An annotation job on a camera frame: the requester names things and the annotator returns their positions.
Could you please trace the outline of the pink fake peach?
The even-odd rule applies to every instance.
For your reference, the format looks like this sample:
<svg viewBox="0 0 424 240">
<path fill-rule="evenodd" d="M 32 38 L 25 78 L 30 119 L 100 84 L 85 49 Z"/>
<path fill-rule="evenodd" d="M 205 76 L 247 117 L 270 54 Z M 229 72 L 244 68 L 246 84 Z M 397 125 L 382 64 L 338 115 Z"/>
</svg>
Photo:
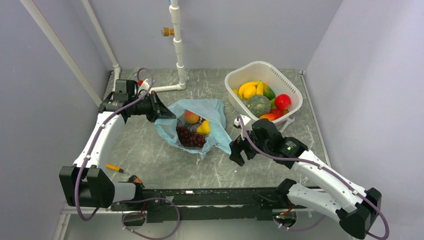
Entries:
<svg viewBox="0 0 424 240">
<path fill-rule="evenodd" d="M 187 109 L 184 111 L 184 113 L 183 113 L 182 116 L 183 116 L 184 121 L 187 124 L 191 124 L 191 125 L 198 123 L 199 120 L 200 120 L 200 116 L 199 115 L 197 115 L 197 114 L 195 114 L 195 113 L 193 113 L 193 112 L 191 112 L 191 111 L 189 111 Z"/>
</svg>

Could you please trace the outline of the dark purple fake grapes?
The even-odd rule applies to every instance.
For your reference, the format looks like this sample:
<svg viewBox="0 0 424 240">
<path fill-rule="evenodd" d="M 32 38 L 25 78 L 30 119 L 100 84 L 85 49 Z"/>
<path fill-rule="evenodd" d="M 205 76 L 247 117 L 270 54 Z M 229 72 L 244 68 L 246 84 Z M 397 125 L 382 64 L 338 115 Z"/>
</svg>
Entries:
<svg viewBox="0 0 424 240">
<path fill-rule="evenodd" d="M 185 126 L 177 126 L 176 133 L 181 146 L 192 149 L 201 149 L 206 143 L 206 137 L 203 134 L 191 131 Z"/>
</svg>

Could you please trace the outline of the yellow fake lemon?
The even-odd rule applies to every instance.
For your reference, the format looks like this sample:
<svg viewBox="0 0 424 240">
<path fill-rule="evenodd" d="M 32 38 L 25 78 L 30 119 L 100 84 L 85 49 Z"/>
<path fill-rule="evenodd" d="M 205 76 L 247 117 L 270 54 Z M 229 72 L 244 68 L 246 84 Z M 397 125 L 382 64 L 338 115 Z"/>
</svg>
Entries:
<svg viewBox="0 0 424 240">
<path fill-rule="evenodd" d="M 196 129 L 198 134 L 209 135 L 211 133 L 210 122 L 208 120 L 204 120 Z"/>
</svg>

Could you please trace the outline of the light blue plastic bag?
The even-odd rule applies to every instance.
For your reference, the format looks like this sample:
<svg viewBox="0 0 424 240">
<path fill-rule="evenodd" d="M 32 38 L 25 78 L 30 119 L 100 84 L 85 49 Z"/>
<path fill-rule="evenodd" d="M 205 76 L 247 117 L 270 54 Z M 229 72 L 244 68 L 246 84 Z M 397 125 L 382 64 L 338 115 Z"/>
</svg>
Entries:
<svg viewBox="0 0 424 240">
<path fill-rule="evenodd" d="M 199 154 L 204 158 L 206 153 L 213 147 L 230 154 L 229 144 L 231 138 L 226 132 L 226 117 L 224 114 L 224 104 L 219 99 L 181 99 L 168 107 L 175 115 L 176 119 L 158 119 L 155 123 L 157 133 L 171 146 L 191 154 Z M 185 110 L 189 110 L 198 116 L 200 120 L 195 124 L 188 124 L 183 119 Z M 206 143 L 202 148 L 183 147 L 179 143 L 176 127 L 183 126 L 190 131 L 197 133 L 198 126 L 208 120 L 210 124 L 210 134 L 205 135 Z"/>
</svg>

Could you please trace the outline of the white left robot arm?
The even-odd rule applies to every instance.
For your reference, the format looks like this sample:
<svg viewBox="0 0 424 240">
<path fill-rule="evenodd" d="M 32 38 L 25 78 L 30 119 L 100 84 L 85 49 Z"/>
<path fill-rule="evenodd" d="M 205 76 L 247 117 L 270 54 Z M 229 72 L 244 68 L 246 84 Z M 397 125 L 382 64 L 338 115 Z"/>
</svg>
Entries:
<svg viewBox="0 0 424 240">
<path fill-rule="evenodd" d="M 123 201 L 129 209 L 137 210 L 143 205 L 141 183 L 112 182 L 105 173 L 112 147 L 132 116 L 145 116 L 151 123 L 176 118 L 155 91 L 140 90 L 134 80 L 117 80 L 115 90 L 99 105 L 94 130 L 81 154 L 59 171 L 69 206 L 108 208 Z"/>
</svg>

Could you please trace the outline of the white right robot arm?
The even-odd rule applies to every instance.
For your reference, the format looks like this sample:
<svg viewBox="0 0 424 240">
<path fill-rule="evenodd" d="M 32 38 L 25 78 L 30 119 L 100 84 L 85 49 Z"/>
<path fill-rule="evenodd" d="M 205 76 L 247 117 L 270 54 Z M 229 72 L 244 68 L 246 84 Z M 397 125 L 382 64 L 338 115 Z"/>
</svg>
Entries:
<svg viewBox="0 0 424 240">
<path fill-rule="evenodd" d="M 366 189 L 348 180 L 295 137 L 283 136 L 268 119 L 251 122 L 239 115 L 234 126 L 241 130 L 240 136 L 230 144 L 230 160 L 239 166 L 257 154 L 270 158 L 290 170 L 312 180 L 322 191 L 310 190 L 295 180 L 284 179 L 275 189 L 276 203 L 287 208 L 302 206 L 327 216 L 340 225 L 351 237 L 363 240 L 367 236 L 385 240 L 390 234 L 387 220 L 381 212 L 382 194 L 374 187 Z M 370 232 L 376 219 L 384 223 L 385 233 L 379 237 Z"/>
</svg>

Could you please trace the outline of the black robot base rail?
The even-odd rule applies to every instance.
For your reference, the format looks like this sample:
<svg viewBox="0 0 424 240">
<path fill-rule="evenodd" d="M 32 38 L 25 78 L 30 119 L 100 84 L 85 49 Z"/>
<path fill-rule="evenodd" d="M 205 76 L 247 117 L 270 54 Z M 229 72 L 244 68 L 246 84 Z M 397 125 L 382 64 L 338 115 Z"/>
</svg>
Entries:
<svg viewBox="0 0 424 240">
<path fill-rule="evenodd" d="M 175 220 L 271 221 L 286 218 L 294 223 L 302 206 L 278 196 L 274 187 L 143 189 L 129 203 L 116 202 L 115 212 L 142 212 L 147 223 Z"/>
</svg>

